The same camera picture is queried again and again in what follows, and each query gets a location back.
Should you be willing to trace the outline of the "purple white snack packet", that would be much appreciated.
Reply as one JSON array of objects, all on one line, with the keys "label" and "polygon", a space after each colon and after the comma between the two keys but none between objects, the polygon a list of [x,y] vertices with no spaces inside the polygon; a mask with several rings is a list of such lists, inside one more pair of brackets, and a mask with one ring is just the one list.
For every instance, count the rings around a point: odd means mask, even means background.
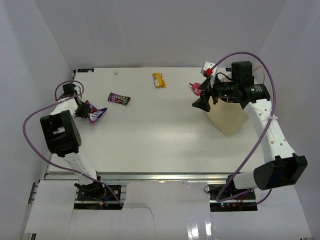
[{"label": "purple white snack packet", "polygon": [[89,105],[89,108],[90,108],[90,112],[88,114],[88,119],[90,124],[96,123],[108,110],[107,107],[98,109],[88,100],[86,100],[84,103]]}]

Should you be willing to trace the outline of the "purple chocolate bar wrapper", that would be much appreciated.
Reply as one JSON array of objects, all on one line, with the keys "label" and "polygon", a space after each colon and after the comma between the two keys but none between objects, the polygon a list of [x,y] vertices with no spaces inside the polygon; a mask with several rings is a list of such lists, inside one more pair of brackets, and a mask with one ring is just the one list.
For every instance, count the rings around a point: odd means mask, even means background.
[{"label": "purple chocolate bar wrapper", "polygon": [[111,92],[109,94],[107,100],[112,103],[118,103],[118,104],[126,106],[129,103],[129,101],[131,100],[131,98],[129,96],[123,96],[123,95],[119,95],[119,94]]}]

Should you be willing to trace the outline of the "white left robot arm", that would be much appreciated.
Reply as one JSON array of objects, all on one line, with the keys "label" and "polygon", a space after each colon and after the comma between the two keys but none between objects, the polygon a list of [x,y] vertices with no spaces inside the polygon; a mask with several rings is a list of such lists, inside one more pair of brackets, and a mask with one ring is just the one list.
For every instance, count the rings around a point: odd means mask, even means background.
[{"label": "white left robot arm", "polygon": [[80,152],[82,139],[76,126],[75,118],[96,122],[106,109],[98,110],[80,97],[67,98],[78,94],[76,85],[67,83],[62,86],[63,94],[59,103],[49,115],[40,118],[40,125],[49,151],[56,154],[76,170],[78,183],[75,186],[87,197],[101,200],[106,195],[106,187],[97,182],[101,180],[97,171],[90,166]]}]

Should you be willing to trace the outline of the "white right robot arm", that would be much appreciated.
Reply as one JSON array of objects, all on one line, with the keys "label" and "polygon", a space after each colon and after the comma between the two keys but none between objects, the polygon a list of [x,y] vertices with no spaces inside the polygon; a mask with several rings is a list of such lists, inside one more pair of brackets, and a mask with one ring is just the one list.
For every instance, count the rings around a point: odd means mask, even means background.
[{"label": "white right robot arm", "polygon": [[199,87],[199,99],[192,106],[209,112],[210,103],[215,105],[219,100],[230,98],[240,104],[258,136],[264,159],[264,164],[252,171],[228,176],[226,195],[236,200],[249,190],[270,190],[296,184],[308,165],[307,159],[297,155],[286,140],[266,86],[255,83],[252,63],[233,62],[227,81],[219,79],[219,72],[214,67],[214,63],[204,63],[200,72],[205,81]]}]

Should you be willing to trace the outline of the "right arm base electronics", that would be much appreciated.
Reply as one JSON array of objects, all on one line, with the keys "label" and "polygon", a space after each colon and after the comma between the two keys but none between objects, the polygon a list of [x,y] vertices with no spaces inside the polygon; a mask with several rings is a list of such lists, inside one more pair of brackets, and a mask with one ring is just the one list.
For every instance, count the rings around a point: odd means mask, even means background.
[{"label": "right arm base electronics", "polygon": [[255,205],[256,195],[253,191],[223,202],[217,202],[216,198],[223,186],[224,184],[208,184],[203,189],[209,196],[210,211],[212,213],[255,212],[258,210]]}]

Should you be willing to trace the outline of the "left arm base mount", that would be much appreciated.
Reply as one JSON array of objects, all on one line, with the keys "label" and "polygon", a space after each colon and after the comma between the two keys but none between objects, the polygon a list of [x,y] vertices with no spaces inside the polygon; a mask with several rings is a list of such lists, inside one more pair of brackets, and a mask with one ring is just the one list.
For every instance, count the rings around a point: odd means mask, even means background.
[{"label": "left arm base mount", "polygon": [[74,207],[75,210],[121,210],[118,201],[112,193],[106,188],[98,197],[88,196],[80,189],[76,192]]}]

